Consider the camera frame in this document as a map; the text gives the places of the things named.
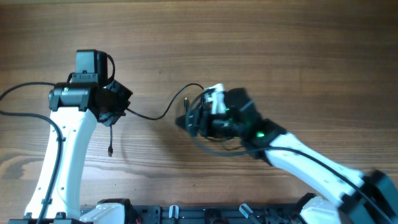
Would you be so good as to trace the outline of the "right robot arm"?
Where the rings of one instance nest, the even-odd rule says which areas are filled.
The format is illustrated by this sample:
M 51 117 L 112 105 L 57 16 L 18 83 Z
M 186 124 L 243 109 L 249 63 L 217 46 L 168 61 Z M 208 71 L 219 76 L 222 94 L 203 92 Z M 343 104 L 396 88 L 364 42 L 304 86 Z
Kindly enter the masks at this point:
M 207 88 L 176 118 L 209 154 L 249 154 L 304 181 L 306 194 L 290 215 L 296 223 L 397 223 L 397 187 L 383 172 L 366 175 L 340 165 L 302 143 L 257 111 L 244 88 Z

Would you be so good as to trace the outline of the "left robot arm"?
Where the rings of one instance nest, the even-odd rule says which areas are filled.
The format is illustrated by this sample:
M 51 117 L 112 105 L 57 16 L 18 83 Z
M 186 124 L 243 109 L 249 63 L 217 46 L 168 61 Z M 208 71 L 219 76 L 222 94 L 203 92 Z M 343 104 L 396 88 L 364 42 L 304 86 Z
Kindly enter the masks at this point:
M 10 223 L 79 223 L 86 152 L 98 123 L 112 127 L 125 116 L 132 91 L 108 74 L 113 58 L 77 50 L 76 70 L 49 93 L 50 136 L 34 194 L 21 219 Z

